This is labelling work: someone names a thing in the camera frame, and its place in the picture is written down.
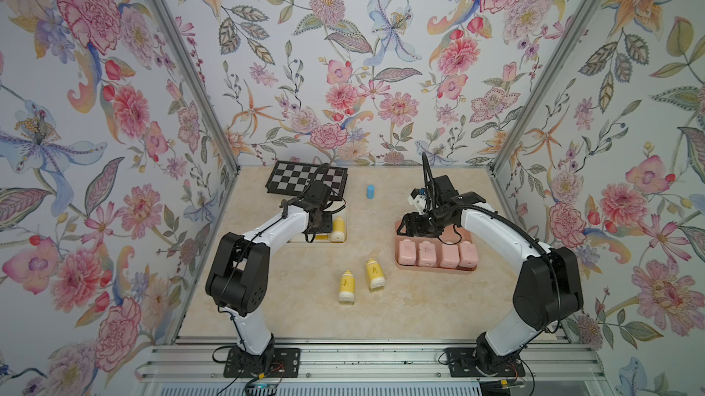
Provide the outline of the pink sharpener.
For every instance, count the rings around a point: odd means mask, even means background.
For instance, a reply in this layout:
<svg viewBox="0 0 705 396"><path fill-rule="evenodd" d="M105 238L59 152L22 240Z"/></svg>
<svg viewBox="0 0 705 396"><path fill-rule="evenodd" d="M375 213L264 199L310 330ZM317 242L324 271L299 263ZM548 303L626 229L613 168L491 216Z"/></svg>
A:
<svg viewBox="0 0 705 396"><path fill-rule="evenodd" d="M475 270L479 262L477 247L470 241L462 241L459 246L459 269Z"/></svg>
<svg viewBox="0 0 705 396"><path fill-rule="evenodd" d="M436 245L430 241L418 244L417 265L423 268L436 268L438 265Z"/></svg>
<svg viewBox="0 0 705 396"><path fill-rule="evenodd" d="M397 262L400 266L413 267L417 264L417 246L410 239L403 239L398 242Z"/></svg>
<svg viewBox="0 0 705 396"><path fill-rule="evenodd" d="M457 269L460 262L458 245L441 245L439 267L442 269Z"/></svg>

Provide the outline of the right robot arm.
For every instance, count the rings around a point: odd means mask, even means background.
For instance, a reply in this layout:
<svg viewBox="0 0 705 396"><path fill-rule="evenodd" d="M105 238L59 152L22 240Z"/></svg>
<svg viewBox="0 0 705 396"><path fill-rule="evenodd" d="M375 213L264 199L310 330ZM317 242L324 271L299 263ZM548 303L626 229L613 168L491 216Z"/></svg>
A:
<svg viewBox="0 0 705 396"><path fill-rule="evenodd" d="M502 216L475 192L460 193L446 176L424 177L411 194L415 212L405 214L397 235L438 238L447 227L478 236L517 272L512 309L494 328L477 338L475 358L497 368L548 326L583 309L578 259L567 247L550 247Z"/></svg>

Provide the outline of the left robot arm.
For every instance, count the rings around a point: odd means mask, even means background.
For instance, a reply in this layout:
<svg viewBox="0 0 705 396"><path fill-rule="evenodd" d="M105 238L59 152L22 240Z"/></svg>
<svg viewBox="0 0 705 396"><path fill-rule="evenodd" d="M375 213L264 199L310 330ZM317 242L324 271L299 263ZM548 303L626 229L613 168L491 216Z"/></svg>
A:
<svg viewBox="0 0 705 396"><path fill-rule="evenodd" d="M264 224L242 235L225 234L218 243L205 290L218 312L233 322L241 352L265 357L274 348L274 335L260 310L271 257L295 236L322 232L332 194L324 182L312 181L297 197L282 201L280 211Z"/></svg>

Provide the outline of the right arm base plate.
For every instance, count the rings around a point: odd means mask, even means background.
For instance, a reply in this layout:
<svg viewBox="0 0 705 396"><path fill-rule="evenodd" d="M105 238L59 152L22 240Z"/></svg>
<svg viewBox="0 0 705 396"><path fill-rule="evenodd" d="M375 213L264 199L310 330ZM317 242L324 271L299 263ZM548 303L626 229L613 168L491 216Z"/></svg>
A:
<svg viewBox="0 0 705 396"><path fill-rule="evenodd" d="M446 348L439 357L452 378L524 378L517 353L499 357L489 348Z"/></svg>

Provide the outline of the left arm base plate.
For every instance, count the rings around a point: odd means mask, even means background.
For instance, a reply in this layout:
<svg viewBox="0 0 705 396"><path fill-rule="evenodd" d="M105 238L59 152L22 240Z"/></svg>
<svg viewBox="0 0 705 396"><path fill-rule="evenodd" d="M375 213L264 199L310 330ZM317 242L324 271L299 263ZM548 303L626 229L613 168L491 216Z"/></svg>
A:
<svg viewBox="0 0 705 396"><path fill-rule="evenodd" d="M301 365L299 348L269 349L260 356L232 348L225 360L223 376L225 378L296 378Z"/></svg>

